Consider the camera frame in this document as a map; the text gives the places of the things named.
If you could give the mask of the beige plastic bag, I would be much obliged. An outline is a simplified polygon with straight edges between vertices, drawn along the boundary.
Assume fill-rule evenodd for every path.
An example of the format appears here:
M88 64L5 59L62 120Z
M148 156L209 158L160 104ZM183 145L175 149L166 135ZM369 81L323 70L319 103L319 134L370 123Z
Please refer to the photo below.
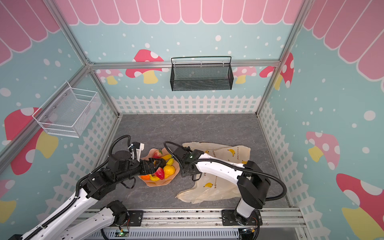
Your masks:
M251 148L246 146L226 146L215 143L184 143L183 147L205 152L203 157L220 159L231 165L242 167L250 160ZM241 196L237 186L241 171L219 163L199 162L199 171L204 171L195 186L180 192L177 198L183 202L198 204L206 201L227 200Z

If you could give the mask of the black mesh wall basket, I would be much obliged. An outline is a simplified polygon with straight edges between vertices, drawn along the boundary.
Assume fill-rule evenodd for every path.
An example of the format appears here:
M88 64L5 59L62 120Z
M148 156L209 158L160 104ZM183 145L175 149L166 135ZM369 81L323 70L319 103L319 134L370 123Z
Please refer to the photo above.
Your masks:
M171 58L173 91L231 90L234 82L231 56Z

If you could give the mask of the yellow lemon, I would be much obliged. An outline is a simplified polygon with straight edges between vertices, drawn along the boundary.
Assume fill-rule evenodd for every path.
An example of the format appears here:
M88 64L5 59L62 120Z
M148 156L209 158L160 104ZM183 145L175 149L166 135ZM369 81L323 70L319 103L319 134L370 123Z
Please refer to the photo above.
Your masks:
M176 169L174 166L172 165L166 165L164 168L164 173L165 173L165 179L167 179L168 177L170 177L171 175L173 175L175 172L176 172Z

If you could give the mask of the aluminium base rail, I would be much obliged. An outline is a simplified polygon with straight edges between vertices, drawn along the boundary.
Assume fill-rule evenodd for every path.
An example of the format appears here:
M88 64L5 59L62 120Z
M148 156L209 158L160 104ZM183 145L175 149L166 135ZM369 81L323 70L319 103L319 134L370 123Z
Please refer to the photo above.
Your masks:
M105 210L91 209L70 224L57 240L310 240L298 208L266 208L245 225L234 209L133 209L123 225Z

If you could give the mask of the small yellow banana front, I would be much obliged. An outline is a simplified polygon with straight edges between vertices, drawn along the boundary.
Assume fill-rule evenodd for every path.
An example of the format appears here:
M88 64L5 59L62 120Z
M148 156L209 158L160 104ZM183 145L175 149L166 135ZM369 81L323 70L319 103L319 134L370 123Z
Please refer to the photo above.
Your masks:
M160 180L159 177L157 177L156 175L150 175L150 180L153 181L153 182L157 182Z

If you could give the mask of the orange tangerine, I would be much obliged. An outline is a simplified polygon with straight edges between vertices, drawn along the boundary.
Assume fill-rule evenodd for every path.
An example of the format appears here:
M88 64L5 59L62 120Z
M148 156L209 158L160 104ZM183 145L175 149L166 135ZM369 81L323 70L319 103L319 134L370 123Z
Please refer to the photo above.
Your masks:
M151 175L140 176L140 178L144 181L149 181L151 179Z

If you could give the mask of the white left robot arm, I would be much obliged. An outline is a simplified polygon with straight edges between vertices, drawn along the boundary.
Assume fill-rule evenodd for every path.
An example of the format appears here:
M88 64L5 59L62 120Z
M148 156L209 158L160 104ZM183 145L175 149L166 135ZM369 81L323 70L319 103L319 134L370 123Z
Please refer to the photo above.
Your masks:
M57 210L30 231L11 236L12 240L82 240L110 225L121 227L130 221L129 211L122 202L113 201L89 220L71 224L89 207L114 191L118 184L137 176L155 174L166 165L162 158L140 159L141 143L131 142L129 135L115 140L108 158L99 167L80 178L74 194Z

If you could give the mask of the red strawberry top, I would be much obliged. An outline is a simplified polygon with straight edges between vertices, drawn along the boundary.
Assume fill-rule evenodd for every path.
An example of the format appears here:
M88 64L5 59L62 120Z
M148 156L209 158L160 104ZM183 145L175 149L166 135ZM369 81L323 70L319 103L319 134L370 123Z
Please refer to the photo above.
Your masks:
M163 152L162 152L162 150L155 150L155 151L153 152L153 155L152 155L152 157L153 157L154 159L161 159L162 156L163 156Z

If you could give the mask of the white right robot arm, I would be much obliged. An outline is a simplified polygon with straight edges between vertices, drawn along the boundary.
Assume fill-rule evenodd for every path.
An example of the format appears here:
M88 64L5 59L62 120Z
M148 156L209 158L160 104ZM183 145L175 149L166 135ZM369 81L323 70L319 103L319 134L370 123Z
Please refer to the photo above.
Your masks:
M224 161L200 150L191 150L179 144L165 141L164 147L181 167L182 177L196 177L211 174L237 186L241 199L234 210L234 221L246 225L252 221L260 223L253 215L261 210L266 202L282 199L287 194L287 187L279 178L264 173L259 166L249 161L246 164L234 164Z

